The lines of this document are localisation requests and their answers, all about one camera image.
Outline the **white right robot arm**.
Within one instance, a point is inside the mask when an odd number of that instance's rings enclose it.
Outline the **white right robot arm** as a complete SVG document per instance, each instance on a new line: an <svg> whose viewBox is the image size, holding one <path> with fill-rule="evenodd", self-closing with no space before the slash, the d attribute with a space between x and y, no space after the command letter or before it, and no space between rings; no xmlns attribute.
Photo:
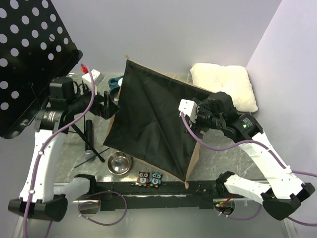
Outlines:
<svg viewBox="0 0 317 238"><path fill-rule="evenodd" d="M188 131L199 143L216 150L198 137L198 131L222 131L234 141L227 149L240 147L266 179L265 183L260 183L225 172L216 180L216 191L220 197L237 194L249 198L259 203L273 218L283 220L315 192L311 183L303 182L283 162L257 120L251 114L237 111L228 94L213 93L202 101L194 99L185 104L182 113L189 117Z"/></svg>

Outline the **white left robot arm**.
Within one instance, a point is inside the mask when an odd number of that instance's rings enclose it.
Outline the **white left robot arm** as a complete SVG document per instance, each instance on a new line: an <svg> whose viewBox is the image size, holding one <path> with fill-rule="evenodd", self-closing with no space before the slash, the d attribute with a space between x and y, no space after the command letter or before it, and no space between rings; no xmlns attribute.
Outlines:
<svg viewBox="0 0 317 238"><path fill-rule="evenodd" d="M118 110L108 91L100 94L86 83L74 82L70 77L52 80L50 95L36 115L35 146L27 179L20 195L9 201L8 210L21 217L59 222L65 216L68 204L84 196L93 199L98 193L93 175L79 174L56 189L54 176L61 150L69 128L72 127L96 156L99 153L76 122L87 112L104 119Z"/></svg>

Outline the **tan and black pet tent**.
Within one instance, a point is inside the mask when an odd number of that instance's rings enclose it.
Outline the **tan and black pet tent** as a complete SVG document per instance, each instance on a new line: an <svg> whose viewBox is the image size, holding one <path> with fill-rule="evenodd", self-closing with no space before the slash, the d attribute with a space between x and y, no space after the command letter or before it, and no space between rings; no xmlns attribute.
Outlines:
<svg viewBox="0 0 317 238"><path fill-rule="evenodd" d="M111 117L104 145L126 153L183 183L199 159L199 144L179 115L182 99L211 94L127 59L119 110Z"/></svg>

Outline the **white fluffy pillow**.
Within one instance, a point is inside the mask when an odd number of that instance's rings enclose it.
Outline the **white fluffy pillow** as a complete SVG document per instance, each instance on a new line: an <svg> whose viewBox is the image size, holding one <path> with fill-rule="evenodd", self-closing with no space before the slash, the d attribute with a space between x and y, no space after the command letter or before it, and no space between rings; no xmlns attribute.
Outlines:
<svg viewBox="0 0 317 238"><path fill-rule="evenodd" d="M190 69L193 84L210 92L230 95L239 112L254 113L258 110L252 85L243 66L221 66L196 63Z"/></svg>

